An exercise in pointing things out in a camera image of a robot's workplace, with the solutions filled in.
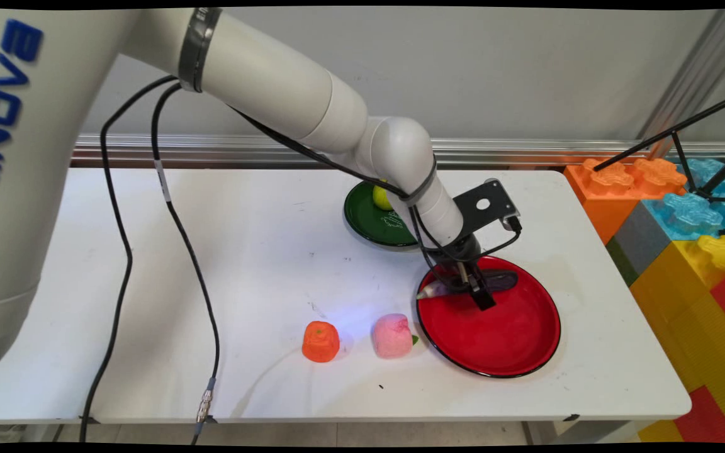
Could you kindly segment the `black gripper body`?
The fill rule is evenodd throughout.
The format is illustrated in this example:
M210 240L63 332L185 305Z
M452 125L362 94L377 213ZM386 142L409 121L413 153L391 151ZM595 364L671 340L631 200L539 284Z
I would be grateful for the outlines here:
M480 258L480 255L480 241L474 234L461 236L442 249L429 249L429 258L445 270L457 270L458 262L474 262Z

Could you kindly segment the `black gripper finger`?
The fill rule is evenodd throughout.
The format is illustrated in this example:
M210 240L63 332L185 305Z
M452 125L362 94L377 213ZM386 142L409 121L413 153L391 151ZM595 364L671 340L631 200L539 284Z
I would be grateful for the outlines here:
M440 265L440 282L446 294L468 293L469 283L465 281L467 279L466 272L466 264Z
M471 295L478 309L488 310L496 306L492 290L488 288L488 279L496 275L495 269L480 269L474 261L466 262L466 281L469 295Z

